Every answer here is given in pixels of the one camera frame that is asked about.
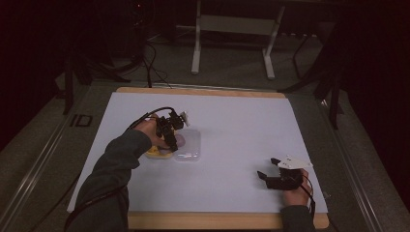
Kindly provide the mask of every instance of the yellow object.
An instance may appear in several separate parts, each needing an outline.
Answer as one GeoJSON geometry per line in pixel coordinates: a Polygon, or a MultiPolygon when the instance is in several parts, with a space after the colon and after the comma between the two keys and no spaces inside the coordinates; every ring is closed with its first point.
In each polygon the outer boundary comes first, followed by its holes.
{"type": "Polygon", "coordinates": [[[172,157],[172,152],[161,154],[157,146],[152,146],[145,156],[150,159],[170,159],[172,157]]]}

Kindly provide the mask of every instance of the person's right arm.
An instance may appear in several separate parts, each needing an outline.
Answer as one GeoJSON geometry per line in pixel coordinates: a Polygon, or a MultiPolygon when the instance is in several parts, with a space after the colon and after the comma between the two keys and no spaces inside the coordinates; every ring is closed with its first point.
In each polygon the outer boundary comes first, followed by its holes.
{"type": "MultiPolygon", "coordinates": [[[[302,169],[302,174],[305,176],[302,185],[311,191],[308,185],[308,173],[302,169]]],[[[294,190],[285,190],[283,198],[286,207],[280,213],[282,217],[284,232],[314,232],[313,219],[308,210],[309,197],[302,188],[294,190]]]]}

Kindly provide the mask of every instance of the hand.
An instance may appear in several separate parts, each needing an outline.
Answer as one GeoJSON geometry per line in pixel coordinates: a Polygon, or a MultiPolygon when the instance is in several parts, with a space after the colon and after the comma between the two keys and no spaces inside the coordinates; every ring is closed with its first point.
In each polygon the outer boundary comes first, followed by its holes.
{"type": "MultiPolygon", "coordinates": [[[[307,189],[309,193],[311,193],[311,187],[308,185],[308,173],[301,169],[304,181],[302,182],[302,186],[307,189]]],[[[308,204],[309,196],[308,194],[300,187],[293,189],[293,190],[284,190],[283,191],[283,198],[284,203],[286,206],[291,205],[304,205],[308,204]]]]}
{"type": "Polygon", "coordinates": [[[156,131],[157,131],[156,119],[157,118],[158,118],[157,114],[152,114],[150,120],[142,121],[141,123],[136,125],[133,129],[145,133],[150,138],[153,146],[169,148],[169,146],[166,145],[165,141],[160,139],[156,134],[156,131]]]}

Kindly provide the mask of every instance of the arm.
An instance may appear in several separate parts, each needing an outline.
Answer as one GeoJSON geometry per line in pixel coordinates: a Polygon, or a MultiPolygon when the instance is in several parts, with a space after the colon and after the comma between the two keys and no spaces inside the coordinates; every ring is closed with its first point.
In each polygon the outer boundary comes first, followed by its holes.
{"type": "MultiPolygon", "coordinates": [[[[308,185],[308,173],[302,169],[305,176],[302,185],[311,191],[308,185]]],[[[301,189],[285,190],[283,192],[286,207],[281,212],[283,231],[285,232],[313,232],[316,231],[313,225],[313,219],[308,211],[308,195],[301,189]]]]}
{"type": "Polygon", "coordinates": [[[166,147],[155,135],[156,121],[143,121],[112,140],[78,193],[75,207],[97,196],[119,189],[110,197],[91,204],[67,220],[67,231],[128,231],[127,183],[139,157],[152,145],[166,147]]]}

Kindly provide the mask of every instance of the person's left hand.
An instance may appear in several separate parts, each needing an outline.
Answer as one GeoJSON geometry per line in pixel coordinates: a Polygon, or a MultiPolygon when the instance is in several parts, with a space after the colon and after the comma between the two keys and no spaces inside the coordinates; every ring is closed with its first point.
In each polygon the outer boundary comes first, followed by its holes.
{"type": "Polygon", "coordinates": [[[157,134],[157,114],[152,114],[150,120],[144,120],[133,129],[145,133],[151,140],[153,146],[159,146],[162,148],[169,148],[164,140],[160,139],[157,134]]]}

